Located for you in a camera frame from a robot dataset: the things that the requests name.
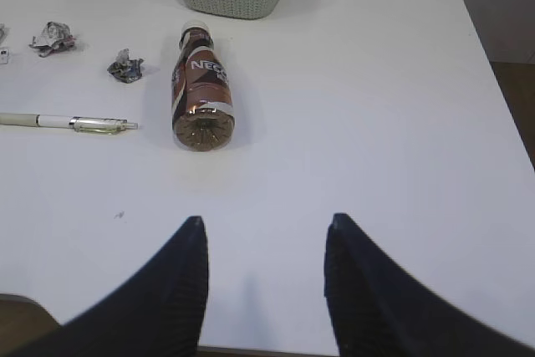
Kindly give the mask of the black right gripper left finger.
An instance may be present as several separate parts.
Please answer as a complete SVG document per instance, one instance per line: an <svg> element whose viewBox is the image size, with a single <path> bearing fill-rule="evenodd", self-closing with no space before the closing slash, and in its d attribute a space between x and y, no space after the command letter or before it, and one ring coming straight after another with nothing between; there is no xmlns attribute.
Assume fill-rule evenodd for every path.
<svg viewBox="0 0 535 357"><path fill-rule="evenodd" d="M193 356L208 296L206 229L189 217L136 274L14 356Z"/></svg>

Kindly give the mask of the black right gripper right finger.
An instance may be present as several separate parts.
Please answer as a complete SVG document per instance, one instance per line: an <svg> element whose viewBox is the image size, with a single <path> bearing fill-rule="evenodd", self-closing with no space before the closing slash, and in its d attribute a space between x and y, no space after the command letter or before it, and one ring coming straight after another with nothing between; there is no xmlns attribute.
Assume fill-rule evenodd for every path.
<svg viewBox="0 0 535 357"><path fill-rule="evenodd" d="M345 213L329 226L324 296L342 356L532 356L430 291Z"/></svg>

